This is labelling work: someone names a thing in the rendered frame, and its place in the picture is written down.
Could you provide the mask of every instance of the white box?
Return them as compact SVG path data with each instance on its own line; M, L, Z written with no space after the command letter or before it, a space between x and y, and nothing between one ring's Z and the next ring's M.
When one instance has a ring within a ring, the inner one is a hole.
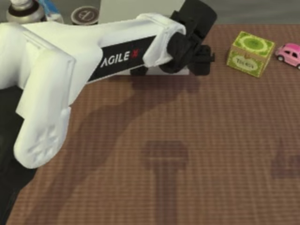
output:
M159 13L170 17L180 10L184 0L100 0L99 24L135 19L142 13ZM165 75L159 67L149 68L147 75ZM188 75L187 68L176 73Z

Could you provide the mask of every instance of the agile x logo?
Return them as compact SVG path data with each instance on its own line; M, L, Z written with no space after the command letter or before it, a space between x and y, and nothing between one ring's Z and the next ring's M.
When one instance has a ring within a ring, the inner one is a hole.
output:
M113 64L117 64L120 62L128 61L129 59L135 59L138 57L139 49L134 49L132 52L127 51L125 53L120 53L116 55L112 55L109 58L104 58L103 62L101 63L100 68L111 66Z
M144 65L143 56L155 36L103 47L103 58L88 82Z

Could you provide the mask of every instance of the gray floor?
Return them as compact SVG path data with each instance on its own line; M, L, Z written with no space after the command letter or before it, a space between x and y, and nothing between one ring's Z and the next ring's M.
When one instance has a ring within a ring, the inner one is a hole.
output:
M99 7L100 0L53 0L66 23L71 12L80 6ZM128 0L134 6L135 0ZM300 23L300 0L203 0L218 13L218 23ZM5 21L9 0L0 0L0 21Z

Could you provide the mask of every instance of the toy car wheel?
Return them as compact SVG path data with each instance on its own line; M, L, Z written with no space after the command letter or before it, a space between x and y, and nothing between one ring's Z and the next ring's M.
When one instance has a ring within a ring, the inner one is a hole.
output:
M277 59L282 62L285 61L285 58L282 55L277 56Z

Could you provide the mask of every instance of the toy car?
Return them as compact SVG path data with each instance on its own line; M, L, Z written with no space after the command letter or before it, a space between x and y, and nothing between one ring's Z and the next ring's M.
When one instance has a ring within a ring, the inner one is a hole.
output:
M300 45L285 44L276 50L275 55L279 61L286 62L300 70Z

